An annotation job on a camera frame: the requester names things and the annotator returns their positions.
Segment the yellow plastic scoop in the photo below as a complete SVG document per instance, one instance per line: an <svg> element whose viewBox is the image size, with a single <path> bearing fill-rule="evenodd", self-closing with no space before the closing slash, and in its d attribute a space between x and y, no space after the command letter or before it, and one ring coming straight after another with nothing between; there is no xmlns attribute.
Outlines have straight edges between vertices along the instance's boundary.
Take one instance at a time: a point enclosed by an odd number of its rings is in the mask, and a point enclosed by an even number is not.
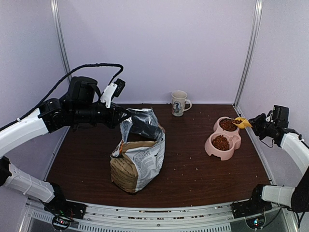
<svg viewBox="0 0 309 232"><path fill-rule="evenodd" d="M236 117L236 118L232 119L232 124L236 125L240 129L252 127L249 120L246 119L246 118L243 118L243 117Z"/></svg>

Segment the pink double pet bowl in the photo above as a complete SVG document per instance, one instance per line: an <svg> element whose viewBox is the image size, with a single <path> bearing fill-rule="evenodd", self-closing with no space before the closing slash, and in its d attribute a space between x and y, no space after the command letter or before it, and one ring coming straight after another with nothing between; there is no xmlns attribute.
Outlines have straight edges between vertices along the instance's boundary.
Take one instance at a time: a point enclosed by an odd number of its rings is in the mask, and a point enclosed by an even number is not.
<svg viewBox="0 0 309 232"><path fill-rule="evenodd" d="M230 159L241 145L241 136L237 127L240 122L241 120L226 116L219 118L213 126L213 133L205 142L206 153L209 156L219 157L221 161Z"/></svg>

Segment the brown pet food bag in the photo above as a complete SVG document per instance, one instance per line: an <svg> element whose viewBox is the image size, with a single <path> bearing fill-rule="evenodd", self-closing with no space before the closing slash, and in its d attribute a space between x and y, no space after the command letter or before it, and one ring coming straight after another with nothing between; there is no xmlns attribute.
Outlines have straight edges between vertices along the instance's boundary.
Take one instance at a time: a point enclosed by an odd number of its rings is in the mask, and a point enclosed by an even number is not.
<svg viewBox="0 0 309 232"><path fill-rule="evenodd" d="M122 139L111 154L111 181L133 194L159 173L165 156L166 134L152 108L128 108L131 117L120 124Z"/></svg>

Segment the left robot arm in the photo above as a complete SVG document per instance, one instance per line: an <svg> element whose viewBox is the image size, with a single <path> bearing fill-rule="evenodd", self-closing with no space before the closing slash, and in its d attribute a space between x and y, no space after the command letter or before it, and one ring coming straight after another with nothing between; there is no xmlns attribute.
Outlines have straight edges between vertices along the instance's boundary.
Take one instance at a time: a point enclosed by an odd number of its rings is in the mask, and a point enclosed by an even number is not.
<svg viewBox="0 0 309 232"><path fill-rule="evenodd" d="M114 103L125 87L117 79L101 92L97 81L89 77L73 77L68 91L59 99L52 98L35 107L24 119L0 132L0 184L16 189L24 195L41 200L58 214L66 214L70 207L59 185L41 181L14 166L5 156L19 145L39 136L53 133L66 126L102 123L115 128L131 116Z"/></svg>

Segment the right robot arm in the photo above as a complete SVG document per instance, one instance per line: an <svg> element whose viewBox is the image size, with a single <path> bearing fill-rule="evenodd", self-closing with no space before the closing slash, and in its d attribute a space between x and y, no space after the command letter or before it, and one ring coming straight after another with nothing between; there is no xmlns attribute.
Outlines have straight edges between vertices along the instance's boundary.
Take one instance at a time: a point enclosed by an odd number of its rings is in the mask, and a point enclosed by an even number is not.
<svg viewBox="0 0 309 232"><path fill-rule="evenodd" d="M302 177L296 187L260 185L260 195L248 201L248 210L258 213L266 202L277 203L296 213L309 211L309 146L302 135L288 127L289 108L274 105L268 113L249 119L254 134L263 140L270 137L274 144L285 151L298 166Z"/></svg>

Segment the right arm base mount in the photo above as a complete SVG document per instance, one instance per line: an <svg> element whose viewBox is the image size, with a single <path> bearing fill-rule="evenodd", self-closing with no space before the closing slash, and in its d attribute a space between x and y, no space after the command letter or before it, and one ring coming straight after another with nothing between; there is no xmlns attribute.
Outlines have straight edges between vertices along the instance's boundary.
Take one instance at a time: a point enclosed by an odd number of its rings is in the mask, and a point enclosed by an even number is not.
<svg viewBox="0 0 309 232"><path fill-rule="evenodd" d="M251 198L231 204L231 210L234 218L248 217L262 214L272 209L272 203L262 200L261 193L254 191Z"/></svg>

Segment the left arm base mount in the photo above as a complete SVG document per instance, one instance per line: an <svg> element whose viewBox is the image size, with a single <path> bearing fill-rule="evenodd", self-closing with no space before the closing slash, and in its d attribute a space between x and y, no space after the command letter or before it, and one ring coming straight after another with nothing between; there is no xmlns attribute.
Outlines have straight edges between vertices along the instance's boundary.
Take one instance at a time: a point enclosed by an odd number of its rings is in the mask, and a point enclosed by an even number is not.
<svg viewBox="0 0 309 232"><path fill-rule="evenodd" d="M61 187L56 183L51 183L54 190L54 198L44 203L44 210L49 211L53 215L65 216L68 218L83 219L86 211L86 205L68 201Z"/></svg>

